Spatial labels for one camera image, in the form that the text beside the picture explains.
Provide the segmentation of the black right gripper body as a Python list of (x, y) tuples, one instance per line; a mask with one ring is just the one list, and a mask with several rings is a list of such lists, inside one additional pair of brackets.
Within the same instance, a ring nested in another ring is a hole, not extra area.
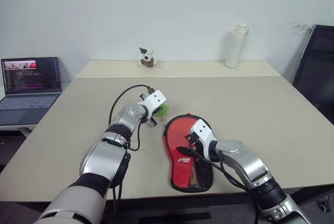
[(194, 141), (188, 141), (188, 148), (192, 150), (193, 157), (196, 161), (202, 160), (206, 161), (204, 157), (204, 147), (201, 143), (199, 136), (195, 133), (195, 140)]

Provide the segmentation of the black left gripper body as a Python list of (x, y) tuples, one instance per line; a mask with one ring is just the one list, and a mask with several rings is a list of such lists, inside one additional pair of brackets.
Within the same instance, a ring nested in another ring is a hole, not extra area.
[(144, 117), (142, 118), (142, 123), (144, 124), (144, 123), (149, 123), (149, 125), (151, 126), (151, 127), (155, 127), (155, 126), (157, 126), (157, 122), (156, 122), (156, 120), (154, 119), (154, 115), (155, 115), (155, 110), (152, 112), (152, 116), (151, 116), (151, 118), (148, 118), (148, 116), (149, 116), (149, 114), (148, 114), (148, 110), (147, 110), (147, 108), (145, 108), (145, 110), (146, 110), (146, 114), (144, 115)]

